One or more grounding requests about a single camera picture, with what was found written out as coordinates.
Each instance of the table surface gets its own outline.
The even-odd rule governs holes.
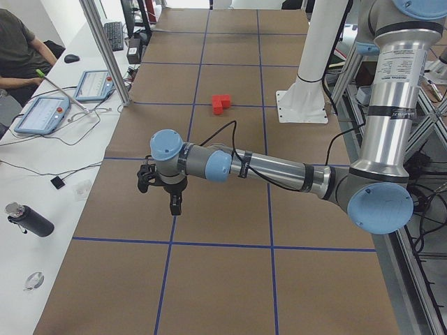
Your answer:
[[[35,334],[399,333],[371,236],[333,204],[191,177],[173,218],[162,189],[136,188],[157,130],[197,143],[232,119],[241,149],[323,164],[337,119],[281,124],[275,108],[307,28],[292,10],[162,12]],[[212,94],[232,96],[219,117]],[[330,162],[349,164],[342,141]]]
[[[80,61],[64,63],[65,54],[76,54]],[[114,53],[122,73],[129,63],[126,50]],[[48,77],[60,87],[76,86],[84,70],[106,69],[88,25],[84,25],[73,42],[51,70]],[[36,94],[53,90],[47,82],[42,83]],[[36,138],[23,143],[6,133],[0,141],[1,160],[26,167],[40,173],[59,173],[76,170],[86,165],[101,162],[119,119],[121,101],[115,92],[99,110],[101,121],[79,144],[68,146],[56,139]],[[64,118],[60,131],[49,137],[60,137],[68,143],[79,140],[97,121],[93,113],[83,117],[80,109],[72,105]],[[68,119],[75,117],[71,124]],[[26,204],[54,223],[54,232],[45,238],[35,234],[22,234],[16,225],[6,220],[3,214],[0,226],[0,334],[31,334],[43,311],[57,272],[70,243],[74,229],[86,200],[77,195],[77,185],[94,182],[98,167],[80,171],[65,180],[66,185],[56,190],[50,183],[52,176],[37,176],[34,173],[0,163],[0,207],[9,202]],[[27,277],[40,271],[44,282],[39,289],[24,291]]]

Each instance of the black keyboard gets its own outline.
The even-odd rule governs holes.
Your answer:
[[[109,40],[112,51],[124,49],[123,25],[121,22],[107,22],[104,24],[104,32]]]

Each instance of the thermos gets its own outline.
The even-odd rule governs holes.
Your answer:
[[[49,220],[26,205],[12,202],[6,206],[5,212],[8,214],[9,222],[19,225],[40,237],[48,236],[54,230],[54,226]]]

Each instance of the robotic arm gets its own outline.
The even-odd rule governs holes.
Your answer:
[[[173,215],[181,214],[187,175],[225,181],[230,173],[259,178],[291,191],[315,193],[340,206],[362,229],[387,234],[413,213],[403,168],[411,119],[429,48],[442,36],[445,0],[363,0],[358,42],[380,49],[360,158],[349,169],[285,161],[222,145],[183,142],[173,130],[152,136],[154,164],[138,172],[138,188],[162,186]]]

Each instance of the olive shirt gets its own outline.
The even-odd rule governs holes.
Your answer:
[[[28,44],[35,37],[14,14],[0,8],[0,76],[34,78],[38,68],[50,72],[50,63]]]

